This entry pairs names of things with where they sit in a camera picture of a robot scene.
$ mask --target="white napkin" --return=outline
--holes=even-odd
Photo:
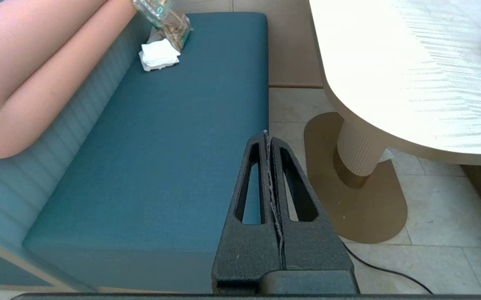
[[[167,39],[143,44],[142,51],[139,52],[142,68],[146,72],[156,69],[161,70],[164,67],[170,67],[175,63],[179,63],[179,55],[181,53],[174,49]]]

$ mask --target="table pedestal base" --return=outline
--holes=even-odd
[[[406,199],[393,163],[391,161],[374,163],[375,169],[370,175],[367,170],[370,163],[362,164],[356,161],[355,165],[362,165],[364,168],[351,167],[353,170],[350,170],[346,166],[347,161],[350,164],[348,158],[351,154],[350,149],[344,150],[345,147],[339,147],[340,153],[336,154],[342,124],[343,119],[336,112],[318,115],[307,124],[304,138],[309,181],[339,235],[359,243],[380,243],[389,240],[406,225],[408,213]],[[342,144],[352,146],[354,143]],[[370,153],[366,157],[372,158],[378,156],[378,150],[377,147],[373,147],[373,151],[361,150],[358,153]],[[384,148],[381,148],[378,160],[383,150]],[[353,185],[353,181],[352,184],[348,182],[346,185],[336,168],[341,177],[344,173],[366,177],[368,180],[357,181],[359,182],[357,186]]]

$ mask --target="tile floor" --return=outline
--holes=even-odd
[[[332,112],[323,90],[271,89],[270,132],[288,142],[306,168],[303,130]],[[481,294],[481,200],[457,165],[393,150],[408,202],[406,228],[377,245],[346,241],[367,262],[404,272],[437,294]],[[353,261],[363,294],[422,294],[419,286]],[[19,292],[0,291],[0,300]]]

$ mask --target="table base plate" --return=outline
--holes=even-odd
[[[359,243],[380,243],[406,225],[408,207],[393,163],[380,163],[359,189],[346,186],[333,167],[343,119],[337,112],[307,123],[307,176],[339,235]]]

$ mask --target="teal bench cushion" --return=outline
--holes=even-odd
[[[189,18],[180,63],[135,58],[23,243],[92,287],[210,292],[246,142],[268,127],[267,21]]]

